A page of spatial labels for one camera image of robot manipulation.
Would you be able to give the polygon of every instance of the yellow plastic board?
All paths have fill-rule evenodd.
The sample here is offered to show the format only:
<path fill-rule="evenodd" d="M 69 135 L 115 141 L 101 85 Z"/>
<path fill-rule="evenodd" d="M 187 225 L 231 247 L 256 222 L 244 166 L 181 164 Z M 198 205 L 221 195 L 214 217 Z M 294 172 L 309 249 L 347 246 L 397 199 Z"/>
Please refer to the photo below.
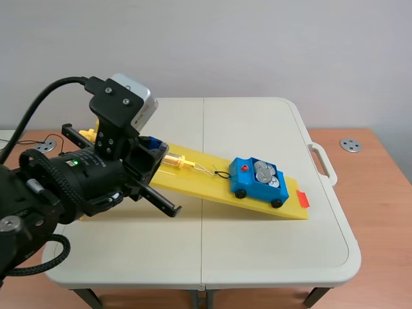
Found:
<path fill-rule="evenodd" d="M 218 171 L 229 172 L 229 164 L 231 163 L 229 160 L 173 144 L 169 144 L 169 146 L 171 153 L 184 155 L 186 160 L 199 163 L 209 171 L 215 171 L 214 165 Z M 289 199 L 278 209 L 272 208 L 267 202 L 252 198 L 240 200 L 230 191 L 230 181 L 228 179 L 211 176 L 189 166 L 179 169 L 172 165 L 162 164 L 150 185 L 275 216 L 308 219 L 308 212 L 305 208 L 302 208 L 297 197 L 296 190 L 299 190 L 299 186 L 296 180 L 285 177 L 285 181 L 288 187 Z"/>

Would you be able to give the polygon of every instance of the yellow syringe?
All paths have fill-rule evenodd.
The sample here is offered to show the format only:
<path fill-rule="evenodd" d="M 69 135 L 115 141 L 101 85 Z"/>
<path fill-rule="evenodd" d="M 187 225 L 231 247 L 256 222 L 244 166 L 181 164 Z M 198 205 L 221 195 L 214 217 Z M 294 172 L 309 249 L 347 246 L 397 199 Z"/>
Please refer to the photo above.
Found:
<path fill-rule="evenodd" d="M 185 156 L 180 155 L 180 154 L 168 153 L 167 155 L 165 155 L 163 163 L 173 165 L 173 166 L 175 166 L 179 169 L 181 169 L 183 166 L 186 165 L 186 166 L 190 166 L 194 169 L 197 169 L 198 171 L 206 172 L 206 173 L 209 173 L 212 176 L 215 176 L 215 174 L 208 171 L 206 168 L 201 166 L 199 163 L 188 161 L 188 160 L 186 160 Z"/>

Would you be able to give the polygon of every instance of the silver coin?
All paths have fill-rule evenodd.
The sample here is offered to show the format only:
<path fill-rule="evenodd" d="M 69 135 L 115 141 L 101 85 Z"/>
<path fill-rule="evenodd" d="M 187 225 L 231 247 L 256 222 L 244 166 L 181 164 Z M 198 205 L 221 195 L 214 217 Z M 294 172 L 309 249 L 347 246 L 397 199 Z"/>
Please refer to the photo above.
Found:
<path fill-rule="evenodd" d="M 270 174 L 271 174 L 272 176 L 275 176 L 275 175 L 276 175 L 275 168 L 274 168 L 273 166 L 271 166 L 270 164 L 267 164 L 267 169 L 270 171 Z"/>
<path fill-rule="evenodd" d="M 269 182 L 269 186 L 279 188 L 279 180 L 275 176 L 272 176 L 272 180 Z"/>
<path fill-rule="evenodd" d="M 255 172 L 257 172 L 260 169 L 266 169 L 267 165 L 264 161 L 256 161 L 253 165 L 253 168 L 255 169 Z"/>
<path fill-rule="evenodd" d="M 261 183 L 269 183 L 272 180 L 272 175 L 268 169 L 260 169 L 256 172 L 256 179 Z"/>

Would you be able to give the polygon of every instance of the white folding table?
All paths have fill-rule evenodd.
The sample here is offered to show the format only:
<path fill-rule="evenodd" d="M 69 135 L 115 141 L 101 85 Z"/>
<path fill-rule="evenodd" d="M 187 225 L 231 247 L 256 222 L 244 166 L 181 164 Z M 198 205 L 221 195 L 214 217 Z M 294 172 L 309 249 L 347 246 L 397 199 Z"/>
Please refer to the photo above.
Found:
<path fill-rule="evenodd" d="M 296 107 L 281 98 L 163 98 L 142 134 L 232 160 L 254 156 L 299 182 L 308 220 L 268 214 L 161 191 L 183 206 L 168 218 L 147 203 L 125 200 L 109 212 L 59 225 L 72 249 L 47 272 L 92 307 L 93 288 L 316 287 L 311 307 L 329 288 L 351 279 L 361 254 L 333 191 L 337 181 L 323 148 L 310 140 Z M 314 164 L 313 150 L 328 176 Z M 47 244 L 43 261 L 59 254 Z M 192 293 L 197 306 L 197 293 Z"/>

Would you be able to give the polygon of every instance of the black wheel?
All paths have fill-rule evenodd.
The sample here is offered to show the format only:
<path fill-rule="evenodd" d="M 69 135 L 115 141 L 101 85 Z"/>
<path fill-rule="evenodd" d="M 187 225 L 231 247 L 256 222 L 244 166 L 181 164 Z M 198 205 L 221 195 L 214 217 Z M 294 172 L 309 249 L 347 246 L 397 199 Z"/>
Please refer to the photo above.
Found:
<path fill-rule="evenodd" d="M 247 193 L 246 193 L 245 190 L 237 190 L 237 191 L 235 191 L 234 195 L 235 195 L 235 197 L 237 197 L 239 199 L 242 199 L 242 198 L 245 198 L 247 196 Z"/>
<path fill-rule="evenodd" d="M 270 204 L 273 208 L 280 208 L 283 205 L 281 200 L 273 200 L 270 202 Z"/>

